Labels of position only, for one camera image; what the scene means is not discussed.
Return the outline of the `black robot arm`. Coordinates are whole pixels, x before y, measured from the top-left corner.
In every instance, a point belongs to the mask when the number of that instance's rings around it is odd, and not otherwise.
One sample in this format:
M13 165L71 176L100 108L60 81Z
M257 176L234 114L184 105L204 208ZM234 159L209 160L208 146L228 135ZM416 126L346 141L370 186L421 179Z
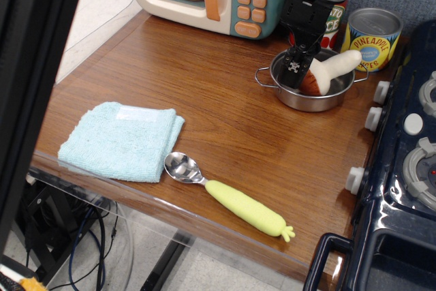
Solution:
M285 52L277 79L281 85L297 89L315 55L321 49L326 23L335 4L344 0L285 0L280 23L293 37Z

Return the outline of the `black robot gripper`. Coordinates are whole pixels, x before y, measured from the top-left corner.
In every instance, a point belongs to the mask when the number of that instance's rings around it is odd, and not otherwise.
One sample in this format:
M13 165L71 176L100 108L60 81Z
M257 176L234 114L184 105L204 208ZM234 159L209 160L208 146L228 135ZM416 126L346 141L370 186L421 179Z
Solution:
M289 30L290 44L295 47L283 53L280 83L291 83L291 88L299 88L313 61L313 55L308 53L320 51L333 6L330 0L285 0L280 23Z

